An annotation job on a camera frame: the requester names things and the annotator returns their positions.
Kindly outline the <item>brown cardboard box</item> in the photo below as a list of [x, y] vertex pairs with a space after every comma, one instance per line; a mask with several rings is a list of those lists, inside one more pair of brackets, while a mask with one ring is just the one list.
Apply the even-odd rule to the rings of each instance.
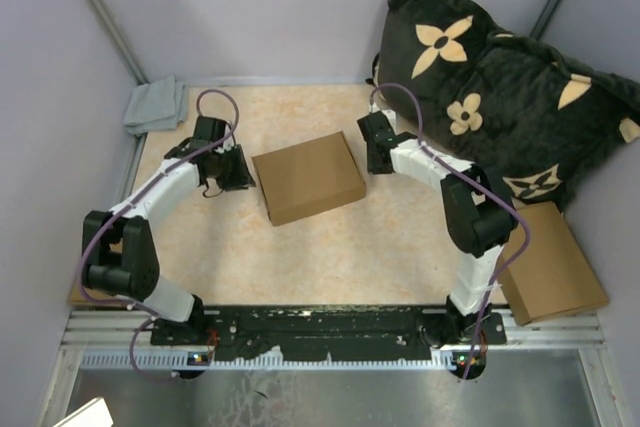
[[366, 196], [364, 176], [342, 131], [254, 156], [252, 163], [275, 227]]

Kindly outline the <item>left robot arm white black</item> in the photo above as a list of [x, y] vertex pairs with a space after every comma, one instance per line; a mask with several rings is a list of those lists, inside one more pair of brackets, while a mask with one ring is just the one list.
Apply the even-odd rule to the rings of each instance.
[[161, 275], [153, 237], [158, 227], [192, 192], [216, 183], [219, 190], [251, 188], [234, 125], [200, 116], [193, 135], [164, 155], [153, 175], [108, 211], [84, 219], [79, 282], [92, 290], [128, 300], [194, 344], [207, 332], [203, 301]]

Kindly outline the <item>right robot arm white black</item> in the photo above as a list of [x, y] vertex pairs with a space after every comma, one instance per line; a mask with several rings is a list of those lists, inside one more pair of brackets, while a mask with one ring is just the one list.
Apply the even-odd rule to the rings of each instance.
[[471, 341], [490, 315], [488, 298], [497, 286], [492, 276], [516, 227], [506, 187], [493, 168], [445, 155], [408, 132], [397, 134], [381, 111], [361, 117], [357, 125], [368, 173], [405, 175], [441, 195], [447, 232], [459, 252], [444, 311], [417, 321], [421, 340], [431, 347]]

